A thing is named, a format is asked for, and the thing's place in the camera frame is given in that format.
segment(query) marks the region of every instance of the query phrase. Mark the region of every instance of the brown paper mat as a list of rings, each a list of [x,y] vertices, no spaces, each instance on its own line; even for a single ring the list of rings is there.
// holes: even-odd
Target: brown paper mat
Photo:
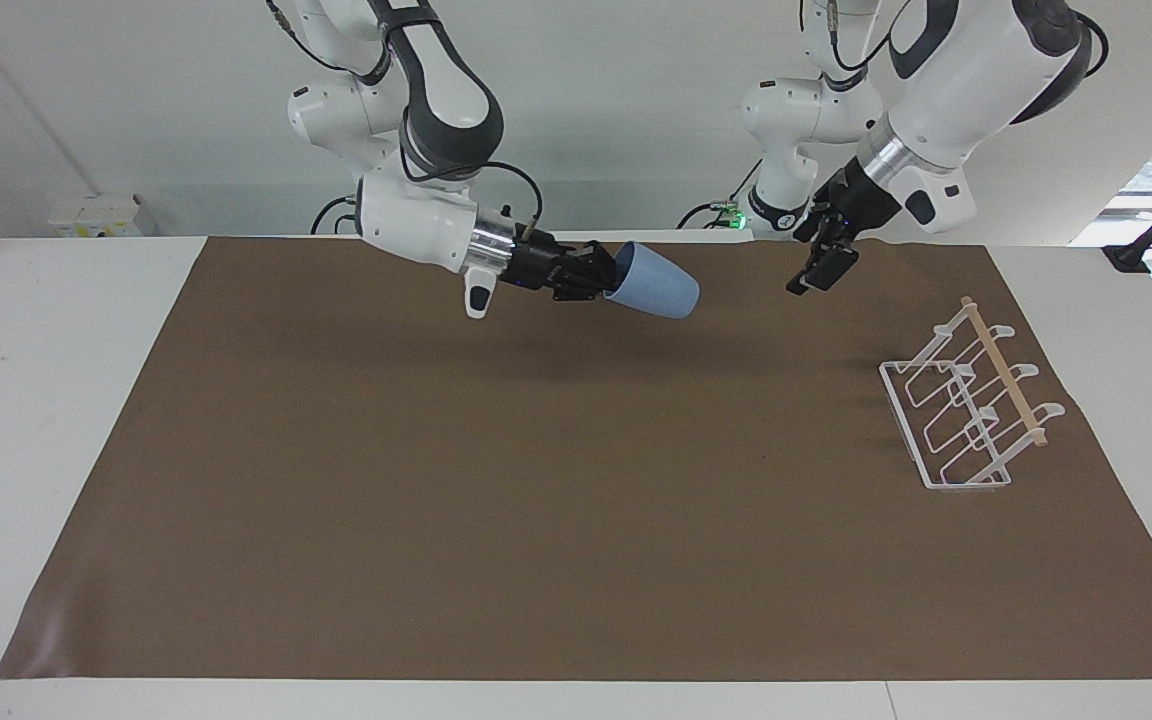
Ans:
[[[207,242],[0,679],[1152,679],[1152,541],[980,249],[668,247],[685,323]],[[879,361],[979,301],[1064,402],[922,486]],[[1093,306],[1089,312],[1097,311]]]

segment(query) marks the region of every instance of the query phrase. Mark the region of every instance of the white wire rack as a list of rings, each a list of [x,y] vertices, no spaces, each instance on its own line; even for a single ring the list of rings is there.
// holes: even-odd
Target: white wire rack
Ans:
[[[955,343],[964,324],[975,338],[961,338]],[[1037,365],[1009,365],[998,350],[998,341],[1015,334],[1009,325],[984,323],[977,304],[964,297],[963,310],[949,323],[937,325],[932,341],[914,359],[879,365],[892,410],[924,486],[1007,486],[1011,484],[1007,462],[1030,446],[1047,445],[1043,425],[1064,415],[1064,407],[1056,402],[1030,406],[1025,400],[1020,382],[1037,376]],[[941,356],[947,355],[947,348],[963,342],[963,350],[952,357]],[[916,432],[911,418],[920,424]]]

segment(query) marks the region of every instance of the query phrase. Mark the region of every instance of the white table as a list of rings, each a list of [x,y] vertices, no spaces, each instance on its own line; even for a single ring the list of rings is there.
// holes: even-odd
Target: white table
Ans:
[[[0,240],[0,655],[204,238]],[[1152,533],[1152,283],[992,252]],[[1139,381],[1142,370],[1149,381]],[[0,717],[1152,717],[1152,682],[0,682]]]

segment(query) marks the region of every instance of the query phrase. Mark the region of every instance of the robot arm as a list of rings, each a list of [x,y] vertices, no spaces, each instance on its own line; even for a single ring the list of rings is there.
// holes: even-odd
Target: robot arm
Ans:
[[[808,59],[820,68],[813,79],[760,82],[742,103],[745,128],[763,149],[759,177],[741,196],[740,210],[761,240],[785,240],[808,209],[819,167],[803,156],[806,143],[854,143],[882,115],[882,98],[867,68],[847,69],[835,59],[861,61],[873,33],[879,0],[812,0],[803,17]]]
[[[929,233],[975,215],[963,174],[980,142],[1053,108],[1082,82],[1092,33],[1064,0],[912,0],[890,31],[905,96],[814,196],[795,237],[812,242],[787,290],[828,290],[851,241],[901,210]]]
[[[616,258],[598,242],[563,247],[535,221],[515,223],[471,199],[480,169],[507,167],[492,161],[503,115],[429,0],[296,1],[314,53],[349,77],[297,90],[288,114],[302,137],[346,160],[366,242],[461,274],[475,319],[498,279],[552,288],[554,300],[602,295],[646,313],[691,313],[699,286],[645,247],[628,243]]]

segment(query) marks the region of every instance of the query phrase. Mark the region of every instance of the wooden dowel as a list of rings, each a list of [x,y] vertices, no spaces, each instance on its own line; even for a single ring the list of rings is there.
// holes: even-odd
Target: wooden dowel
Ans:
[[[993,369],[996,370],[998,377],[1002,379],[1002,384],[1007,388],[1007,397],[1010,397],[1011,404],[1016,406],[1016,414],[1020,414],[1020,419],[1025,424],[1025,429],[1043,429],[1043,425],[1038,424],[1038,418],[1034,418],[1034,410],[1029,406],[1029,401],[1025,400],[1025,393],[1021,391],[1020,382],[1016,382],[1016,378],[1011,377],[1011,369],[1007,365],[1002,353],[998,350],[998,342],[990,333],[990,326],[984,324],[984,319],[980,318],[980,311],[977,309],[977,305],[970,297],[964,297],[963,308],[968,311],[968,318],[972,320],[972,327],[984,344],[984,351],[986,351],[991,363],[993,363]],[[1046,434],[1039,433],[1037,439],[1034,439],[1034,445],[1039,447],[1046,446]]]

